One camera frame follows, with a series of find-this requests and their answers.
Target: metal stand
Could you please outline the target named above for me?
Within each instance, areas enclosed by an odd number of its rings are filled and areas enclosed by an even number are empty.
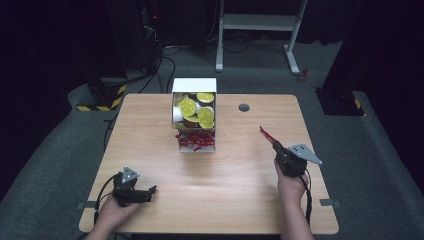
[[[299,12],[296,16],[280,15],[252,15],[252,14],[224,14],[224,0],[221,1],[219,17],[219,38],[216,53],[216,71],[224,70],[223,34],[224,29],[241,30],[269,30],[292,32],[289,45],[284,45],[284,52],[287,56],[292,74],[300,73],[293,55],[293,46],[302,23],[308,0],[302,0]]]

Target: tabletop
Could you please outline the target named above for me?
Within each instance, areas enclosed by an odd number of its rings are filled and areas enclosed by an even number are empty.
[[[242,112],[240,104],[250,110]],[[313,146],[292,95],[217,94],[215,152],[179,152],[172,125],[171,94],[125,97],[88,201],[124,166],[141,175],[135,189],[157,185],[152,201],[117,231],[131,233],[279,234],[280,203],[275,151],[259,132],[262,126],[285,147]],[[321,170],[308,163],[312,182],[311,230],[334,234],[339,226]],[[112,184],[105,193],[113,189]],[[302,199],[306,209],[306,195]],[[86,207],[80,229],[93,227]]]

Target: cable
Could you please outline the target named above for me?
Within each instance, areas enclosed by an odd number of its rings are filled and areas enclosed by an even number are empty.
[[[120,236],[121,238],[125,239],[125,240],[130,240],[127,236],[125,236],[125,234],[123,233],[115,233],[115,239],[117,239],[117,237]]]
[[[212,32],[213,32],[213,30],[215,28],[216,15],[217,15],[216,12],[217,11],[218,11],[218,0],[215,1],[215,15],[213,17],[213,24],[212,24],[212,27],[211,27],[211,31],[209,32],[208,36],[205,39],[206,41],[208,41],[208,38],[210,38],[210,36],[212,35]]]
[[[147,85],[149,85],[149,83],[150,83],[150,81],[152,80],[152,78],[154,77],[155,75],[154,74],[152,74],[152,76],[150,76],[150,78],[149,78],[149,80],[147,81],[147,83],[144,85],[144,87],[140,90],[140,91],[138,91],[138,93],[141,93],[146,87],[147,87]]]
[[[174,73],[175,73],[175,62],[174,62],[174,60],[170,59],[169,57],[162,57],[162,58],[165,58],[165,59],[171,61],[173,66],[174,66],[174,68],[172,69],[172,73],[168,78],[168,83],[166,84],[166,93],[168,93],[169,92],[169,84],[171,83],[172,76],[174,76]]]
[[[309,174],[309,170],[305,169],[306,173],[308,174],[308,178],[309,178],[309,191],[312,191],[312,181],[311,181],[311,174]]]
[[[158,79],[159,79],[160,93],[163,93],[162,78],[159,75],[159,71],[156,72],[156,76],[158,76]]]
[[[207,43],[213,42],[213,40],[215,40],[215,39],[217,39],[217,38],[219,38],[219,35],[216,35],[215,37],[213,37],[213,38],[211,38],[211,39],[207,40],[206,42],[207,42]]]
[[[176,52],[163,54],[162,56],[175,55],[175,54],[179,53],[181,51],[181,49],[183,49],[183,46],[181,46],[181,44],[178,44],[176,46],[166,46],[166,47],[164,47],[164,49],[171,49],[171,48],[175,48],[175,47],[178,47],[178,50]]]
[[[103,198],[105,198],[105,197],[107,197],[107,196],[109,196],[110,194],[112,194],[113,192],[110,192],[110,193],[108,193],[108,194],[105,194],[102,198],[100,198],[100,202],[103,200]]]
[[[306,220],[308,221],[308,224],[310,224],[311,222],[311,213],[312,213],[312,195],[311,195],[311,190],[308,188],[308,184],[306,184],[305,180],[303,179],[302,176],[299,175],[300,180],[303,183],[303,186],[305,186],[305,190],[306,190],[306,196],[307,196],[307,203],[306,203]]]
[[[106,183],[103,185],[102,189],[100,190],[99,195],[97,196],[96,204],[94,206],[94,224],[96,224],[97,217],[99,216],[100,201],[103,199],[102,198],[103,191],[105,190],[106,186],[110,183],[110,181],[115,179],[116,176],[117,174],[113,175],[106,181]]]
[[[282,41],[271,40],[270,43],[255,43],[254,41],[250,41],[250,46],[254,46],[254,47],[273,47],[273,46],[278,46],[278,45],[284,45],[284,43],[286,43],[285,40],[282,40]]]
[[[118,117],[118,114],[119,113],[117,113],[116,115],[115,115],[115,117],[113,117],[112,118],[112,120],[103,120],[103,122],[107,122],[108,123],[108,125],[107,125],[107,128],[106,128],[106,132],[105,132],[105,136],[104,136],[104,138],[103,138],[103,152],[105,152],[106,151],[106,139],[107,139],[107,133],[109,132],[109,130],[113,130],[113,128],[111,128],[110,126],[112,125],[112,123],[116,120],[116,117]]]
[[[230,52],[230,53],[242,53],[242,52],[246,51],[249,48],[249,46],[250,46],[250,43],[247,42],[246,47],[244,47],[242,50],[239,50],[239,51],[232,51],[232,50],[229,50],[228,48],[225,48],[225,47],[222,47],[222,48],[225,51]]]
[[[84,233],[81,236],[79,236],[76,240],[82,240],[85,239],[88,236],[88,233]]]

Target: white box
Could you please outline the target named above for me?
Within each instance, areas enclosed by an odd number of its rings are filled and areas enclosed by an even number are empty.
[[[174,79],[171,122],[180,152],[215,151],[216,97],[215,78]]]

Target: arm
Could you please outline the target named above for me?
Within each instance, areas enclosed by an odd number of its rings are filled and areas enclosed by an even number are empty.
[[[121,207],[118,201],[112,196],[108,196],[103,204],[96,224],[85,238],[86,240],[105,240],[137,209],[140,204],[133,203],[128,207]]]
[[[301,207],[301,199],[305,192],[305,186],[299,178],[284,176],[275,160],[274,164],[278,174],[278,192],[280,193],[282,206],[282,239],[314,239]],[[306,175],[302,177],[308,183]]]

